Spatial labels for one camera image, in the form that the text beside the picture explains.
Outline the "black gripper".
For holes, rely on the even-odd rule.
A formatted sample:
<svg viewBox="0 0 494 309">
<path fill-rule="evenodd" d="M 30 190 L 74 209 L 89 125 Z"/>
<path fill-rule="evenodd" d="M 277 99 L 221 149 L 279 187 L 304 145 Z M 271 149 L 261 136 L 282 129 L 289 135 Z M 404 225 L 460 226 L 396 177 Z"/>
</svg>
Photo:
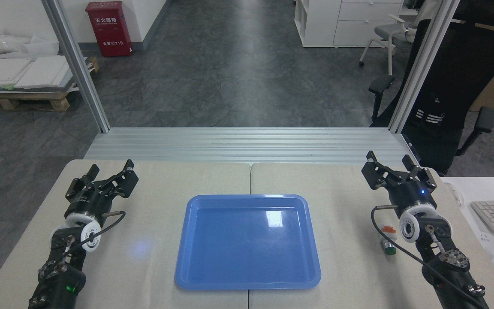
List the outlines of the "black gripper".
<svg viewBox="0 0 494 309">
<path fill-rule="evenodd" d="M 115 196 L 129 198 L 139 181 L 133 170 L 134 166 L 132 160 L 127 160 L 121 172 L 106 180 L 95 182 L 97 191 L 90 191 L 92 183 L 100 171 L 96 164 L 93 164 L 81 178 L 73 179 L 65 194 L 65 198 L 70 202 L 64 215 L 65 218 L 72 213 L 78 213 L 91 216 L 98 222 L 106 221 L 102 214 L 110 212 Z"/>
<path fill-rule="evenodd" d="M 437 184 L 428 168 L 415 164 L 406 154 L 402 158 L 402 163 L 408 175 L 404 177 L 405 183 L 401 183 L 402 172 L 380 164 L 373 151 L 367 153 L 366 159 L 367 162 L 362 168 L 365 180 L 372 190 L 390 187 L 390 201 L 392 205 L 398 206 L 396 212 L 404 212 L 419 204 L 430 204 L 434 209 L 437 208 L 431 196 Z"/>
</svg>

